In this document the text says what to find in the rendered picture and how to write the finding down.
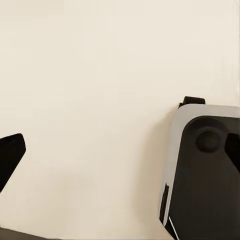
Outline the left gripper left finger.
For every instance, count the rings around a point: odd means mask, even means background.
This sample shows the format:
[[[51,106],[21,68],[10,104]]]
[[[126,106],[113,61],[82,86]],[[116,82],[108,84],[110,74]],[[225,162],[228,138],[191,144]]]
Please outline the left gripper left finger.
[[[21,133],[0,138],[0,193],[26,152]]]

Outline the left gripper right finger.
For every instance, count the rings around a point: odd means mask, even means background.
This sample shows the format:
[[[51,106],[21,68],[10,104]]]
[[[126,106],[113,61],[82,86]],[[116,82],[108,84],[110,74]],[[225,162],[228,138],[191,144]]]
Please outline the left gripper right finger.
[[[240,135],[229,133],[225,142],[224,151],[240,173]]]

